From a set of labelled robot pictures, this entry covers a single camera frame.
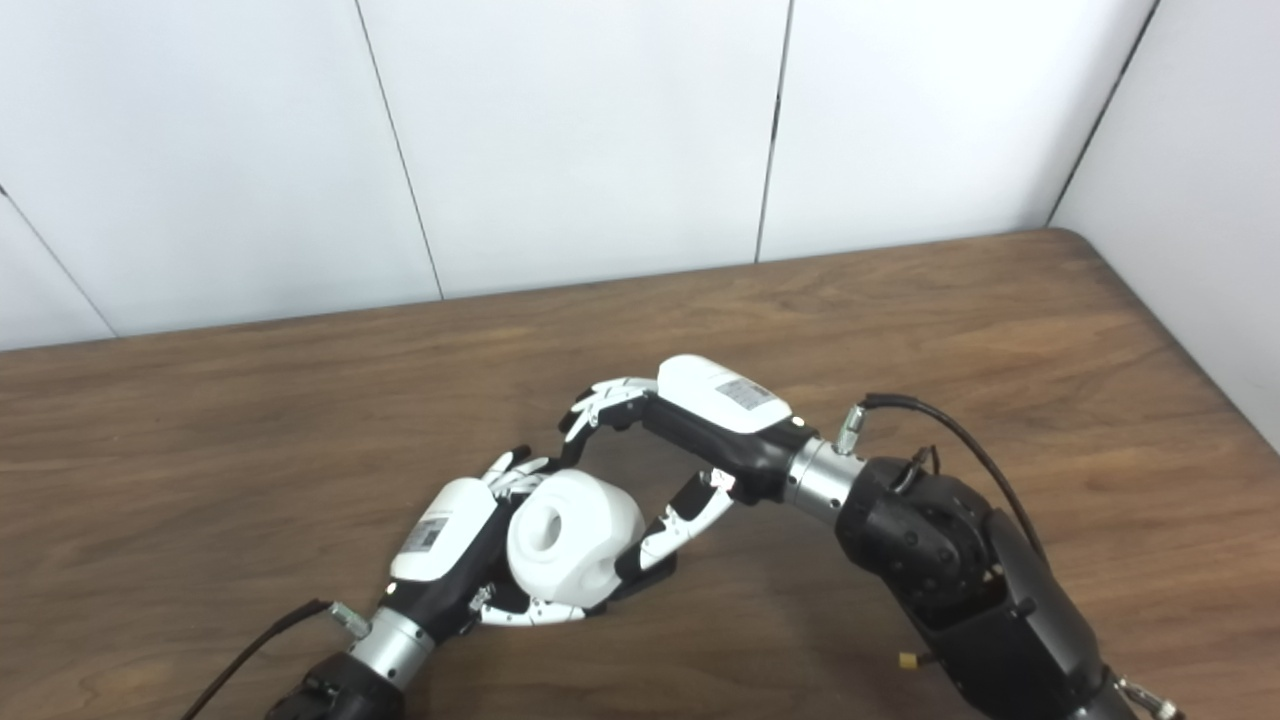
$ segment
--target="wood grain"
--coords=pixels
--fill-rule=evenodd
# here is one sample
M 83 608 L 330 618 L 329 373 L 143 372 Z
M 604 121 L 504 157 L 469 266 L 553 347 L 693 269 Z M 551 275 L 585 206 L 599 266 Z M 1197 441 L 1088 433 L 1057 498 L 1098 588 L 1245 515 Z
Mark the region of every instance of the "wood grain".
M 713 357 L 829 432 L 867 391 L 961 419 L 1018 486 L 1107 659 L 1193 719 L 1280 705 L 1280 460 L 1061 232 L 0 355 L 0 716 L 169 719 L 308 597 L 367 609 L 447 480 L 588 383 Z M 869 454 L 938 441 L 876 414 Z M 657 511 L 698 464 L 641 430 L 584 468 Z M 340 647 L 311 623 L 205 717 L 257 717 Z M 411 715 L 975 717 L 874 578 L 782 507 L 570 626 L 451 642 Z

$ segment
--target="white object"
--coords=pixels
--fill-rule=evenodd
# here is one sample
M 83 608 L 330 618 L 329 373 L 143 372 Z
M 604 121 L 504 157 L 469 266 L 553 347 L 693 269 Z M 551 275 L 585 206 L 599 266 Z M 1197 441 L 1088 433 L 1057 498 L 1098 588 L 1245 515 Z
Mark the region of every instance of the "white object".
M 1042 227 L 1151 3 L 796 3 L 760 258 Z
M 361 9 L 445 296 L 751 261 L 787 0 Z
M 658 365 L 658 397 L 735 433 L 754 433 L 791 416 L 781 397 L 698 355 Z
M 460 478 L 444 486 L 392 560 L 392 578 L 426 582 L 448 573 L 497 507 L 483 480 Z
M 0 350 L 106 337 L 106 323 L 0 196 Z
M 1277 31 L 1274 0 L 1161 4 L 1053 224 L 1280 450 Z
M 630 495 L 581 470 L 559 470 L 516 510 L 507 561 L 531 597 L 593 607 L 622 582 L 613 560 L 643 533 Z
M 0 3 L 0 183 L 120 334 L 439 297 L 355 3 Z

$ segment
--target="white plastic object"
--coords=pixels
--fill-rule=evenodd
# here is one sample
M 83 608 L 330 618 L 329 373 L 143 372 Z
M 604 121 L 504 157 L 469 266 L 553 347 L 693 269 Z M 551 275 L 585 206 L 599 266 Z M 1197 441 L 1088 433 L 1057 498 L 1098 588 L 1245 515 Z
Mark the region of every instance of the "white plastic object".
M 630 495 L 581 470 L 559 470 L 516 510 L 507 560 L 531 597 L 593 607 L 622 583 L 613 561 L 643 534 Z
M 462 557 L 497 507 L 489 486 L 476 478 L 458 478 L 444 486 L 392 560 L 392 578 L 439 579 Z
M 781 397 L 698 355 L 658 365 L 658 397 L 735 433 L 759 432 L 791 416 Z

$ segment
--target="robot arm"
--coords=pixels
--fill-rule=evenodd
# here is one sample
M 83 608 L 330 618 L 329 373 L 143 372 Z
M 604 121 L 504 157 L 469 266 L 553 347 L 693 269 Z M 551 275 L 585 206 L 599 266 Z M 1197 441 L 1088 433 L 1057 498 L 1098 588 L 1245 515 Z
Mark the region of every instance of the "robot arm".
M 1023 534 L 969 486 L 925 471 L 925 451 L 911 460 L 854 455 L 868 410 L 909 406 L 886 400 L 899 396 L 873 397 L 881 401 L 856 406 L 828 442 L 751 380 L 677 356 L 662 364 L 657 380 L 622 378 L 584 393 L 561 423 L 561 461 L 576 462 L 600 424 L 625 429 L 640 421 L 710 462 L 727 478 L 721 486 L 730 498 L 788 503 L 823 521 L 851 562 L 888 585 L 928 644 L 925 657 L 993 720 L 1133 720 L 1125 697 L 1157 720 L 1180 717 L 1172 703 L 1103 664 L 1092 628 L 1053 578 L 1028 523 Z M 941 411 L 927 411 L 968 438 Z M 1004 480 L 993 464 L 988 469 Z M 1016 498 L 1010 503 L 1023 520 Z
M 404 689 L 431 652 L 477 621 L 534 625 L 591 614 L 530 597 L 507 571 L 511 518 L 556 470 L 554 461 L 529 455 L 518 447 L 481 477 L 440 489 L 392 561 L 374 616 L 334 603 L 330 612 L 353 642 L 312 667 L 268 720 L 397 720 Z

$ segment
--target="black cable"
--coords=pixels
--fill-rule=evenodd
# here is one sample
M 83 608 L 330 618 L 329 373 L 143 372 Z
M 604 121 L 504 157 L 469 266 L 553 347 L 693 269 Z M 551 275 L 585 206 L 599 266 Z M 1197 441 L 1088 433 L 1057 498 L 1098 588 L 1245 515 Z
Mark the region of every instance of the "black cable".
M 284 630 L 288 630 L 293 625 L 297 625 L 298 623 L 306 620 L 307 618 L 311 618 L 312 615 L 319 615 L 320 612 L 329 610 L 330 605 L 333 605 L 333 602 L 328 600 L 308 600 L 305 605 L 302 605 L 297 610 L 293 610 L 284 618 L 280 618 L 275 623 L 271 623 L 271 626 L 268 628 L 265 633 L 259 635 L 256 641 L 248 643 L 248 647 L 242 650 L 241 653 L 236 656 L 236 660 L 232 660 L 232 664 L 228 665 L 227 669 L 221 671 L 221 674 L 214 678 L 212 683 L 209 683 L 209 687 L 205 688 L 205 692 L 200 693 L 200 697 L 196 698 L 196 702 L 191 703 L 191 707 L 187 708 L 187 712 L 182 714 L 182 720 L 191 720 L 192 717 L 195 717 L 196 714 L 205 707 L 205 703 L 207 703 L 210 698 L 212 698 L 214 694 L 218 693 L 218 691 L 220 691 L 224 684 L 227 684 L 227 680 L 229 680 L 230 676 L 234 675 L 237 670 L 239 670 L 239 666 L 244 665 L 246 660 L 248 660 L 255 652 L 259 651 L 259 648 L 266 644 L 266 641 L 274 638 L 275 635 L 283 633 Z
M 1014 486 L 1010 484 L 1009 478 L 1000 471 L 1000 468 L 996 465 L 996 461 L 991 459 L 991 455 L 987 455 L 987 451 L 978 445 L 978 441 L 969 434 L 969 430 L 964 429 L 964 427 L 955 421 L 951 415 L 947 415 L 928 402 L 909 395 L 872 392 L 867 395 L 860 405 L 867 410 L 874 410 L 877 407 L 901 407 L 902 410 L 914 410 L 933 418 L 951 430 L 957 438 L 960 438 L 960 442 L 963 442 L 964 446 L 973 452 L 974 457 L 978 459 L 978 462 L 982 462 L 982 466 L 991 474 L 991 479 L 996 480 L 996 484 L 1000 487 L 1000 492 L 1004 493 L 1005 500 L 1009 501 L 1009 507 L 1018 518 L 1018 524 L 1023 527 L 1027 542 L 1030 543 L 1036 555 L 1044 561 L 1044 565 L 1048 565 L 1048 556 L 1044 553 L 1044 546 L 1041 544 L 1039 536 L 1036 534 L 1036 527 L 1032 524 L 1032 519 L 1027 515 L 1027 510 L 1023 509 L 1021 501 L 1018 500 L 1018 493 L 1014 492 Z

